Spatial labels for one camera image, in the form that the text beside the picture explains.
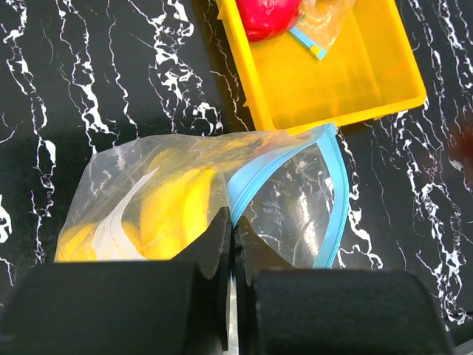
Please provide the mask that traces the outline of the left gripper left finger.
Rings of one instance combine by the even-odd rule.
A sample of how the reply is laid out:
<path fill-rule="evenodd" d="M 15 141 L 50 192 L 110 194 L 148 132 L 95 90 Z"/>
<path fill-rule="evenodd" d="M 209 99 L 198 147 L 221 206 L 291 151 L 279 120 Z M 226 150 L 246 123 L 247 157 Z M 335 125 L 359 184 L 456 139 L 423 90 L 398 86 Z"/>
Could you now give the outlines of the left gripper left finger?
<path fill-rule="evenodd" d="M 3 354 L 222 354 L 228 350 L 231 219 L 168 261 L 32 268 L 1 313 Z"/>

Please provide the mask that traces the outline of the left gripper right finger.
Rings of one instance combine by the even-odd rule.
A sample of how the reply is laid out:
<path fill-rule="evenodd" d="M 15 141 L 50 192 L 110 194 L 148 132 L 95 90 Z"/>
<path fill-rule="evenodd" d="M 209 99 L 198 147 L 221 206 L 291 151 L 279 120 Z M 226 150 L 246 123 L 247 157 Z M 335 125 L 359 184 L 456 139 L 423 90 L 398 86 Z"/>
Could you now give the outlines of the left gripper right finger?
<path fill-rule="evenodd" d="M 241 354 L 452 354 L 423 284 L 404 271 L 295 268 L 235 229 Z"/>

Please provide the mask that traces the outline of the yellow banana bunch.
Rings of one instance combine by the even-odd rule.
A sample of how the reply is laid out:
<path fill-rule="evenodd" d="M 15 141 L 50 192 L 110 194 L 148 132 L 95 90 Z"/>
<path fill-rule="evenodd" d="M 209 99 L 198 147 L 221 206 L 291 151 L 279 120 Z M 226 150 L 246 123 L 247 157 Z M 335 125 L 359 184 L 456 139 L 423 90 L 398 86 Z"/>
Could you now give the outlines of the yellow banana bunch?
<path fill-rule="evenodd" d="M 179 166 L 175 148 L 150 154 L 140 207 L 142 255 L 149 260 L 170 260 L 209 227 L 219 209 L 211 188 L 217 172 L 208 165 Z"/>

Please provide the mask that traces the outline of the clear bag teal zipper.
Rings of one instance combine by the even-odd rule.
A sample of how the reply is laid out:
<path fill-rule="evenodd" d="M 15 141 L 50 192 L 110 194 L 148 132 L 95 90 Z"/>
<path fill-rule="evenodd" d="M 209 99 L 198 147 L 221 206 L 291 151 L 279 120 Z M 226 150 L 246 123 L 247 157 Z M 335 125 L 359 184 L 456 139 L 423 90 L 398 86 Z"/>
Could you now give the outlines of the clear bag teal zipper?
<path fill-rule="evenodd" d="M 245 354 L 242 238 L 276 268 L 330 268 L 349 183 L 328 123 L 298 135 L 154 135 L 94 154 L 58 236 L 67 354 Z"/>

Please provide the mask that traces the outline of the yellow lemon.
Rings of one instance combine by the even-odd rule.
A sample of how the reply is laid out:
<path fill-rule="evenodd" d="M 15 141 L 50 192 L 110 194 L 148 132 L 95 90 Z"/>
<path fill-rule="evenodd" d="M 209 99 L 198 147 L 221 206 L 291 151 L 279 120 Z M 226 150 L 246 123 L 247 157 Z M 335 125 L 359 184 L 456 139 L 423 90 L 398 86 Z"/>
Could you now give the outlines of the yellow lemon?
<path fill-rule="evenodd" d="M 97 261 L 92 247 L 96 226 L 96 223 L 88 223 L 67 229 L 58 239 L 54 261 L 56 263 Z"/>

